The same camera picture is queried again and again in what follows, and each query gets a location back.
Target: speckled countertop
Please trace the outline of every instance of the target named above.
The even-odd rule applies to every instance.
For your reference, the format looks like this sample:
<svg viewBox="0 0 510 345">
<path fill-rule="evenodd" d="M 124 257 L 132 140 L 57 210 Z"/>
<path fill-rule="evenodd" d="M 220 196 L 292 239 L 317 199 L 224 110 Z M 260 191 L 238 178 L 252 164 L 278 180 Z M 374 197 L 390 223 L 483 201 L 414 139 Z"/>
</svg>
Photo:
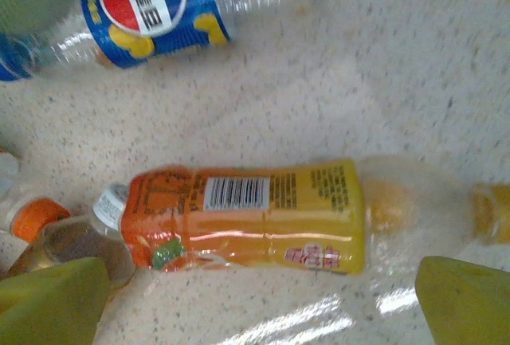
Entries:
<svg viewBox="0 0 510 345">
<path fill-rule="evenodd" d="M 407 151 L 467 180 L 510 181 L 510 0 L 331 0 L 297 23 L 261 23 L 231 48 L 106 80 L 0 84 L 0 142 L 74 212 L 114 179 L 175 162 Z M 21 246 L 0 243 L 6 267 Z M 510 269 L 504 249 L 461 257 Z M 417 308 L 398 324 L 342 324 L 364 296 L 326 273 L 140 271 L 96 344 L 432 343 Z"/>
</svg>

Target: barcode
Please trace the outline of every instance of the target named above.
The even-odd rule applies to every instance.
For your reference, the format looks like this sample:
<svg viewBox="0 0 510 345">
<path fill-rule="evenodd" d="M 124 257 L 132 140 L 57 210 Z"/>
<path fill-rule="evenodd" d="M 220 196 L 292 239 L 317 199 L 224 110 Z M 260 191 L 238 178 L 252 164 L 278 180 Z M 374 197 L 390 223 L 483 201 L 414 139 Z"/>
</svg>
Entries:
<svg viewBox="0 0 510 345">
<path fill-rule="evenodd" d="M 269 178 L 208 178 L 204 211 L 268 210 Z"/>
</svg>

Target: granite surface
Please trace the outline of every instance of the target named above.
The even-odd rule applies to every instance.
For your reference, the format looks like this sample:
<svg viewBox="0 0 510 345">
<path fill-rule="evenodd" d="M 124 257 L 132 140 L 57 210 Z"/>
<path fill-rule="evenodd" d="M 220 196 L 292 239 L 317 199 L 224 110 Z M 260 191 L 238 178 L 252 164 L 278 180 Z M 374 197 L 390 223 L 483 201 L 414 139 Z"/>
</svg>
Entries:
<svg viewBox="0 0 510 345">
<path fill-rule="evenodd" d="M 405 151 L 467 181 L 510 181 L 510 0 L 330 0 L 240 34 L 104 79 L 0 84 L 0 144 L 75 213 L 113 180 L 165 163 Z M 21 247 L 3 236 L 1 266 Z M 510 269 L 503 247 L 461 257 Z M 139 271 L 96 344 L 432 343 L 401 292 L 410 310 L 379 322 L 356 308 L 369 298 L 360 285 L 330 274 Z"/>
</svg>

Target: yellow label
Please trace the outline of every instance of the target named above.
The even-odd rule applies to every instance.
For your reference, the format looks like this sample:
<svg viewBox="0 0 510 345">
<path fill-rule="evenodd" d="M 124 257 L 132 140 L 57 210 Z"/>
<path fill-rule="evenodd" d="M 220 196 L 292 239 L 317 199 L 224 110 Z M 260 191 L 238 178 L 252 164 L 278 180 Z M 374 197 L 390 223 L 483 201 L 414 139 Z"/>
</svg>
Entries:
<svg viewBox="0 0 510 345">
<path fill-rule="evenodd" d="M 151 171 L 131 183 L 122 234 L 138 266 L 166 271 L 279 265 L 352 274 L 365 265 L 363 197 L 350 159 Z"/>
</svg>

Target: orange label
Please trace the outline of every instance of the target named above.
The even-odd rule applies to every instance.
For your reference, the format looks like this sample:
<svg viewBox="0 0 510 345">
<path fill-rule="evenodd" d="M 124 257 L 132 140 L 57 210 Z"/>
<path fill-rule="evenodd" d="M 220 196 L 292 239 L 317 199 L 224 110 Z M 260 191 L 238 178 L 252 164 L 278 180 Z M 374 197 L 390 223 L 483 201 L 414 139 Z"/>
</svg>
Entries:
<svg viewBox="0 0 510 345">
<path fill-rule="evenodd" d="M 286 266 L 362 272 L 365 214 L 355 165 L 192 171 L 133 179 L 121 222 L 140 267 Z"/>
<path fill-rule="evenodd" d="M 49 198 L 37 199 L 25 205 L 14 219 L 12 233 L 28 241 L 35 241 L 45 225 L 68 218 L 71 214 Z"/>
</svg>

